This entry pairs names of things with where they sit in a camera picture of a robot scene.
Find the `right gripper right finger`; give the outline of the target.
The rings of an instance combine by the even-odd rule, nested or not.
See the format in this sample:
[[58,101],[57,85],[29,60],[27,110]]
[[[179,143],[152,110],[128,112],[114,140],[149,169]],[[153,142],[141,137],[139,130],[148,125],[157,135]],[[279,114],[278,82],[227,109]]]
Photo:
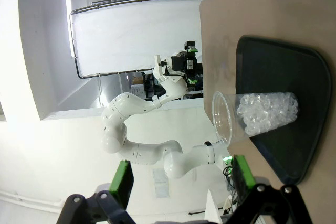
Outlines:
[[255,223],[260,216],[270,216],[275,223],[312,223],[297,186],[274,189],[257,183],[243,155],[233,157],[232,178],[239,206],[228,223]]

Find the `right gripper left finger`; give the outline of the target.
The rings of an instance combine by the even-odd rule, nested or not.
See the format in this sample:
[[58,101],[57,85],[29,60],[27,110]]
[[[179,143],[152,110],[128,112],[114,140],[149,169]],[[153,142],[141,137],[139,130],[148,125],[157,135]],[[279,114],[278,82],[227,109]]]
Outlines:
[[89,198],[70,195],[59,215],[59,223],[134,223],[126,211],[133,183],[131,162],[121,161],[107,190]]

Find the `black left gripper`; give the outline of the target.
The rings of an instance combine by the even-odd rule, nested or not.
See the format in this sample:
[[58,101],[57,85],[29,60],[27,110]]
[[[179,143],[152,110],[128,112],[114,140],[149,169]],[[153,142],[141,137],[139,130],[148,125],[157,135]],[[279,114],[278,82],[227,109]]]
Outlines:
[[193,60],[197,62],[196,53],[198,49],[196,48],[195,41],[187,41],[184,44],[184,49],[186,51],[186,56],[172,56],[172,69],[173,71],[186,72],[186,82],[189,86],[196,85],[196,64],[188,64],[186,68],[187,60]]

